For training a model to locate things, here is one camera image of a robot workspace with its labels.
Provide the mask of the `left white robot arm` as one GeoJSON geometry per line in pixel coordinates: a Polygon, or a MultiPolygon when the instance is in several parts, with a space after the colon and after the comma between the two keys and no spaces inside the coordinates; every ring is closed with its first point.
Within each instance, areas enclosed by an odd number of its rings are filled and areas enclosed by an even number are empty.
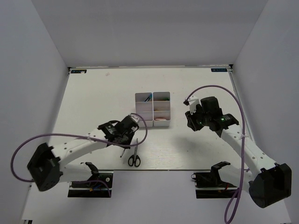
{"type": "Polygon", "coordinates": [[[128,115],[113,124],[104,123],[82,138],[56,146],[39,145],[28,162],[27,168],[39,191],[47,191],[60,182],[85,182],[88,186],[98,183],[99,175],[91,162],[72,165],[71,162],[95,150],[109,146],[131,147],[139,119],[128,115]]]}

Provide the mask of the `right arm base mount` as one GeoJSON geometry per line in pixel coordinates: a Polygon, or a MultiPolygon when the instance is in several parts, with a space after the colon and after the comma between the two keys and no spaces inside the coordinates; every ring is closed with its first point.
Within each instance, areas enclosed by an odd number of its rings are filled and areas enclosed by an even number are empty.
{"type": "Polygon", "coordinates": [[[197,199],[236,198],[241,170],[227,161],[211,166],[209,171],[197,171],[191,175],[195,183],[197,199]]]}

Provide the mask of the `black-handled scissors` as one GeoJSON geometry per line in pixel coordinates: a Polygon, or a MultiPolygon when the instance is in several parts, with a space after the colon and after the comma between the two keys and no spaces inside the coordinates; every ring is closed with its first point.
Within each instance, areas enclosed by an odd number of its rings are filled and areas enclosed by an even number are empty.
{"type": "Polygon", "coordinates": [[[139,167],[141,164],[141,159],[139,157],[139,155],[137,154],[138,152],[138,145],[135,146],[134,148],[134,153],[129,157],[128,159],[128,165],[130,167],[139,167]]]}

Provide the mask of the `pink white eraser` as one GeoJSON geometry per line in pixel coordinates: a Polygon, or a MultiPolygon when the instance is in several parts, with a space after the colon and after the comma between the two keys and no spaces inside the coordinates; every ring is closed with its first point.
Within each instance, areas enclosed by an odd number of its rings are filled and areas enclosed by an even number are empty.
{"type": "Polygon", "coordinates": [[[154,118],[155,121],[167,121],[166,118],[156,117],[154,118]]]}

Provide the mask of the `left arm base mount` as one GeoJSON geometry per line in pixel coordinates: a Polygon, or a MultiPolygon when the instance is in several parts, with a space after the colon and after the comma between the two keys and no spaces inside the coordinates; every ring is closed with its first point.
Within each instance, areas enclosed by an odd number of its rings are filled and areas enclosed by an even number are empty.
{"type": "Polygon", "coordinates": [[[87,183],[71,182],[68,190],[69,198],[110,198],[113,187],[113,171],[99,172],[89,180],[99,180],[87,183]]]}

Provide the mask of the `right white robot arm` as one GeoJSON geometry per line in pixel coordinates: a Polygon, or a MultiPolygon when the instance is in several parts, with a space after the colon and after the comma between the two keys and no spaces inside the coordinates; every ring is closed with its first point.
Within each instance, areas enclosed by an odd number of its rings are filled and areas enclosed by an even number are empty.
{"type": "Polygon", "coordinates": [[[205,126],[209,127],[244,158],[249,168],[246,172],[229,162],[219,162],[211,167],[211,181],[214,185],[222,186],[226,182],[237,185],[239,175],[244,174],[242,188],[260,208],[291,196],[291,168],[285,163],[278,164],[248,139],[242,133],[238,120],[231,114],[223,114],[216,97],[198,99],[191,96],[184,104],[189,106],[185,113],[189,128],[199,131],[205,126]]]}

